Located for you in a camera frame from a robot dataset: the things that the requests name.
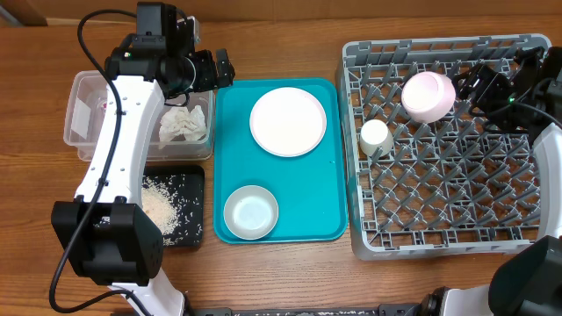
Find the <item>white tissue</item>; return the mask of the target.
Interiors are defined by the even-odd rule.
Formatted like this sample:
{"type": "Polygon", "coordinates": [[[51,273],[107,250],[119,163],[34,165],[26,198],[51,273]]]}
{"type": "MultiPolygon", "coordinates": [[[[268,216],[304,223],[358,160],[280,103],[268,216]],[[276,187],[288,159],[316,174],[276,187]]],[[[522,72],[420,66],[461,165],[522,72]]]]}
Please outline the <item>white tissue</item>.
{"type": "Polygon", "coordinates": [[[188,141],[200,140],[206,136],[205,114],[200,105],[191,111],[186,107],[172,107],[160,120],[159,148],[166,146],[177,136],[183,135],[188,141]]]}

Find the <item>large pink plate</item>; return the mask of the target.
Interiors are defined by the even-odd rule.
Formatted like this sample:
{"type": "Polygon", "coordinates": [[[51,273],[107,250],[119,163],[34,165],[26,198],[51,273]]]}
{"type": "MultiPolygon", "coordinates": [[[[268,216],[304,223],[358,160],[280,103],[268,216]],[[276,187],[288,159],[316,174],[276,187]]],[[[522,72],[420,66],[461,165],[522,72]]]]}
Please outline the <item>large pink plate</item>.
{"type": "Polygon", "coordinates": [[[293,87],[277,88],[262,95],[249,117],[254,141],[266,152],[286,158],[315,149],[327,125],[321,102],[311,93],[293,87]]]}

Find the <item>white cup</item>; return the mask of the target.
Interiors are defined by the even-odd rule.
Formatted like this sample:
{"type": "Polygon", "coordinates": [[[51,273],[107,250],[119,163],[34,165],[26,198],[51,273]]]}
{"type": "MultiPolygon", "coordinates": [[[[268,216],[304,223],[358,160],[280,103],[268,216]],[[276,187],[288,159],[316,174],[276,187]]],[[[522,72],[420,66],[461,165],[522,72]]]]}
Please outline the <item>white cup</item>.
{"type": "Polygon", "coordinates": [[[368,156],[380,148],[382,155],[389,154],[393,148],[393,136],[386,123],[379,119],[366,121],[360,130],[359,146],[368,156]]]}

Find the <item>grey bowl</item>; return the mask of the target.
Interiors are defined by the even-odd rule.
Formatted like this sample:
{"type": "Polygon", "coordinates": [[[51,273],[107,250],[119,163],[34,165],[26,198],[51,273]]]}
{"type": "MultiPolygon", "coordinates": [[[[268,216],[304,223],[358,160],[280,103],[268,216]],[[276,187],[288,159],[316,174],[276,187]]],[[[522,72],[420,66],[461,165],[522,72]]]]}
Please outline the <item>grey bowl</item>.
{"type": "Polygon", "coordinates": [[[227,229],[245,241],[256,241],[273,231],[279,217],[274,195],[264,187],[246,185],[235,190],[223,208],[227,229]]]}

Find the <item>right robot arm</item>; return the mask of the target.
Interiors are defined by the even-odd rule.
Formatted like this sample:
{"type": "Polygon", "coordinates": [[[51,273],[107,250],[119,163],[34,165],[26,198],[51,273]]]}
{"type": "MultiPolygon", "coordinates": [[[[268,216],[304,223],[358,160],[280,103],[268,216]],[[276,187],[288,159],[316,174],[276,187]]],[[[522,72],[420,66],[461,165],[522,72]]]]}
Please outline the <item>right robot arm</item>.
{"type": "Polygon", "coordinates": [[[561,313],[561,49],[519,50],[515,62],[513,78],[479,64],[452,84],[473,116],[500,132],[528,134],[540,176],[540,238],[501,265],[488,286],[436,289],[420,315],[561,313]]]}

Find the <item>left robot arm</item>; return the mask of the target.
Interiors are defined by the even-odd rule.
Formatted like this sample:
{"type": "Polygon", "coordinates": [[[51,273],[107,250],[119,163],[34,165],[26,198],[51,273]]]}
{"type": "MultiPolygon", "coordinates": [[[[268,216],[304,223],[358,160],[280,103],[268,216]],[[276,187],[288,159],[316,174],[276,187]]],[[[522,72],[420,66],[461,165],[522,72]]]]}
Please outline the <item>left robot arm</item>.
{"type": "Polygon", "coordinates": [[[141,208],[151,133],[166,106],[192,92],[232,85],[227,51],[197,50],[198,23],[172,4],[140,2],[128,34],[97,71],[107,104],[89,169],[51,223],[61,265],[120,295],[140,315],[190,315],[187,296],[162,269],[163,237],[141,208]]]}

